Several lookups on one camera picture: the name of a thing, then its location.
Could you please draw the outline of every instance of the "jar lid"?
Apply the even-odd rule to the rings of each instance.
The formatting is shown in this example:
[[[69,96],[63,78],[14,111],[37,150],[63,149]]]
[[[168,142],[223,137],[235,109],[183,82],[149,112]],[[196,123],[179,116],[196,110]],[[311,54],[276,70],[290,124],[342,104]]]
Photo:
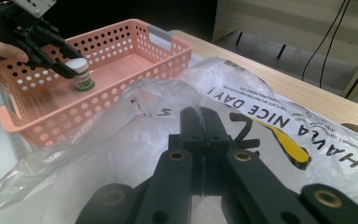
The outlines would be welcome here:
[[[66,64],[66,66],[74,69],[78,73],[84,72],[87,69],[89,69],[89,64],[87,63],[87,60],[84,58],[75,58],[75,59],[69,60],[65,64]]]

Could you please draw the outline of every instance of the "tabletop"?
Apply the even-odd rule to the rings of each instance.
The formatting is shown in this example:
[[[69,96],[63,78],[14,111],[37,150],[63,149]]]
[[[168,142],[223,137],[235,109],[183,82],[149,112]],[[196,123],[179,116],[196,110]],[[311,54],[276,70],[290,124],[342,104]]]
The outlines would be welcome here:
[[[276,93],[338,124],[358,129],[358,104],[322,90],[300,79],[244,58],[179,30],[171,31],[193,43],[193,52],[203,58],[221,57],[240,65],[263,79]]]
[[[253,72],[270,87],[287,99],[312,110],[336,123],[358,125],[358,104],[321,90],[299,79],[290,77],[260,63],[246,59],[238,54],[219,48],[195,36],[181,31],[171,31],[193,43],[192,61],[203,58],[221,57]],[[17,133],[6,133],[0,125],[0,178],[2,178],[25,154],[32,152],[29,146]]]

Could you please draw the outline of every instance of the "wooden table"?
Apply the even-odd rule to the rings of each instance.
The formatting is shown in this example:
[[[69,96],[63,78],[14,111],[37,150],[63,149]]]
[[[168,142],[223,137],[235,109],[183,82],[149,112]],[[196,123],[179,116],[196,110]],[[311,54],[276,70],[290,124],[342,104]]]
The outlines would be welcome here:
[[[220,57],[231,60],[262,78],[281,96],[336,123],[349,123],[358,126],[358,104],[355,102],[319,89],[182,31],[173,30],[171,33],[192,42],[194,45],[193,52],[203,58]]]

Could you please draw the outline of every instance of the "basket hole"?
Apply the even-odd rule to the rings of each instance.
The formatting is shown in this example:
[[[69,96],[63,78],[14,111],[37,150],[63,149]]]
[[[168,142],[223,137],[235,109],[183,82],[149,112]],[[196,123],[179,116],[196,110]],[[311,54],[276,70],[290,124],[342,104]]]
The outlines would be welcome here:
[[[46,141],[46,140],[48,140],[48,134],[42,133],[42,134],[40,134],[39,138],[42,141]]]
[[[49,119],[47,122],[46,122],[46,126],[48,127],[52,127],[55,125],[55,121],[53,119]]]
[[[42,132],[42,126],[34,127],[34,133],[41,133],[41,132]]]
[[[62,125],[62,127],[63,127],[63,128],[66,128],[66,129],[70,128],[71,126],[72,126],[72,123],[69,122],[69,121],[65,122],[65,123]]]
[[[81,118],[80,116],[77,116],[77,117],[75,118],[75,122],[76,122],[76,123],[79,123],[81,120],[82,120],[82,118]]]
[[[59,128],[54,128],[51,132],[53,134],[58,134],[61,130]]]
[[[66,119],[66,115],[65,114],[60,114],[58,116],[58,120],[65,120]]]
[[[82,108],[82,109],[87,109],[87,107],[89,107],[89,105],[88,105],[87,103],[83,103],[83,104],[81,105],[81,108]]]
[[[92,112],[91,111],[86,111],[86,113],[84,113],[84,115],[89,118],[91,115],[92,115]]]
[[[69,113],[70,113],[71,115],[75,115],[75,114],[77,114],[77,109],[76,109],[76,108],[72,108],[72,109],[69,111]]]
[[[53,141],[48,141],[46,142],[46,147],[51,147],[53,144],[54,144]]]

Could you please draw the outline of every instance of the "white wall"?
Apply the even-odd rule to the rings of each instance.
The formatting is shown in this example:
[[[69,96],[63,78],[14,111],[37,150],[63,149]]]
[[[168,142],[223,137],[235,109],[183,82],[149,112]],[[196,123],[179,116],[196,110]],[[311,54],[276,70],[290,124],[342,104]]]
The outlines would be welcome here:
[[[219,0],[216,24],[314,52],[336,17],[342,1]],[[326,53],[335,28],[318,53]],[[358,64],[358,1],[350,2],[329,56]]]

